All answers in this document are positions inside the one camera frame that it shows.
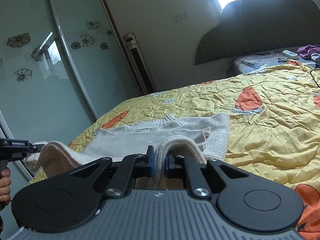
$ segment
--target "electrical outlet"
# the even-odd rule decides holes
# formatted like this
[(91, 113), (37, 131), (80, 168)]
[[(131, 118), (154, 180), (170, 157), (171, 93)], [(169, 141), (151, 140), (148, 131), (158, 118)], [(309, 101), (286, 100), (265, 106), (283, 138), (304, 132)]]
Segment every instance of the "electrical outlet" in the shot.
[(189, 14), (188, 14), (188, 12), (183, 12), (183, 13), (179, 13), (179, 14), (180, 14), (180, 17), (181, 17), (181, 20), (182, 20), (182, 21), (189, 19)]
[(173, 15), (172, 16), (172, 20), (173, 20), (174, 23), (178, 23), (178, 22), (182, 21), (180, 14)]

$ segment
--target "frosted glass door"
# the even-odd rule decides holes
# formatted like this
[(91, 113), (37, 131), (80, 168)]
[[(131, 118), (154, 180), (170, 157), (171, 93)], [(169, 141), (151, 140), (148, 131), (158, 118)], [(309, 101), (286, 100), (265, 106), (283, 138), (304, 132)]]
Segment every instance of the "frosted glass door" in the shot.
[(50, 0), (98, 116), (139, 96), (100, 0)]
[(68, 144), (93, 122), (48, 0), (0, 0), (0, 109), (17, 139)]

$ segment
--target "purple garment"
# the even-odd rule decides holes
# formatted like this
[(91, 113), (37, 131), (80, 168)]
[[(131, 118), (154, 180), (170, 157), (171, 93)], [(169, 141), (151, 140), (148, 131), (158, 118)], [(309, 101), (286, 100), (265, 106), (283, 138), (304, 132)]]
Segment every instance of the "purple garment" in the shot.
[(312, 53), (320, 53), (320, 48), (317, 48), (312, 45), (308, 45), (306, 47), (299, 48), (297, 53), (304, 59), (311, 59)]

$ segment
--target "headboard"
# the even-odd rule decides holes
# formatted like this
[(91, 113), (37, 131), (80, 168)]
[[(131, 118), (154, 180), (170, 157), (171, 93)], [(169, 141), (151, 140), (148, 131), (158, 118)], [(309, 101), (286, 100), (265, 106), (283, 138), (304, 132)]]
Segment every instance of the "headboard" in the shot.
[(195, 65), (276, 48), (320, 43), (320, 10), (312, 0), (237, 0), (200, 41)]

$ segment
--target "human hand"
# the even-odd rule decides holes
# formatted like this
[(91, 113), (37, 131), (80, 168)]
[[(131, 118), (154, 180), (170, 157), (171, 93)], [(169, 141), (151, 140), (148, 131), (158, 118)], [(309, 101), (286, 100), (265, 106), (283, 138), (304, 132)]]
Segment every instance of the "human hand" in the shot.
[(4, 206), (7, 206), (11, 201), (10, 196), (10, 187), (11, 179), (10, 179), (11, 172), (9, 168), (6, 168), (2, 171), (2, 179), (0, 179), (0, 202), (5, 203)]

